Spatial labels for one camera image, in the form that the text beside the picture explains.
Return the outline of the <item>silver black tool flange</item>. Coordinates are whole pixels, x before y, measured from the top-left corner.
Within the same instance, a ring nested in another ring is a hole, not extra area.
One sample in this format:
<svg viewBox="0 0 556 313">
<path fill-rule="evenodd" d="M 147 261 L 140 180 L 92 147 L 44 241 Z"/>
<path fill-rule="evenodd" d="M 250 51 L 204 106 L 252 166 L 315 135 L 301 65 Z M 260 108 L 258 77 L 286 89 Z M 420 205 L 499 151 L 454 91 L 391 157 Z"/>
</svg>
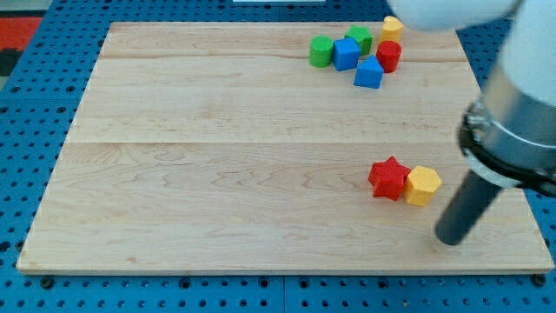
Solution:
<svg viewBox="0 0 556 313">
<path fill-rule="evenodd" d="M 501 66 L 465 111 L 459 145 L 489 183 L 555 195 L 555 106 L 520 90 Z"/>
</svg>

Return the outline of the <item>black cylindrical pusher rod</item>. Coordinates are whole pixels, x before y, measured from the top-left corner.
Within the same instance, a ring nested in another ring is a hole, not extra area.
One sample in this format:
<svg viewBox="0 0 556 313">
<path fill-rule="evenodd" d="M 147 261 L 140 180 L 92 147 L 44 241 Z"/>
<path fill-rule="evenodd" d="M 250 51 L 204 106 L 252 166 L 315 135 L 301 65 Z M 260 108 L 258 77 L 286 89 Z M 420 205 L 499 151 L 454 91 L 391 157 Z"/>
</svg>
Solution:
<svg viewBox="0 0 556 313">
<path fill-rule="evenodd" d="M 469 170 L 450 203 L 435 224 L 435 235 L 455 246 L 468 236 L 502 188 Z"/>
</svg>

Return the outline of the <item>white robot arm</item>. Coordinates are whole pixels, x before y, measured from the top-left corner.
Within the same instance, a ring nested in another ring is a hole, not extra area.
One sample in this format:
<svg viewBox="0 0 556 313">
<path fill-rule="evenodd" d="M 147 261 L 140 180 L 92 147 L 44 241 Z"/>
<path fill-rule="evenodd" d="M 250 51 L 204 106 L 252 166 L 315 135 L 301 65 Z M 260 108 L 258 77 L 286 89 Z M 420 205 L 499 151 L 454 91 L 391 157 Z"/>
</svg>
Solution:
<svg viewBox="0 0 556 313">
<path fill-rule="evenodd" d="M 541 0 L 390 0 L 420 31 L 457 30 L 513 16 L 490 77 L 458 131 L 469 171 L 435 225 L 459 244 L 503 189 L 555 193 L 555 3 Z"/>
</svg>

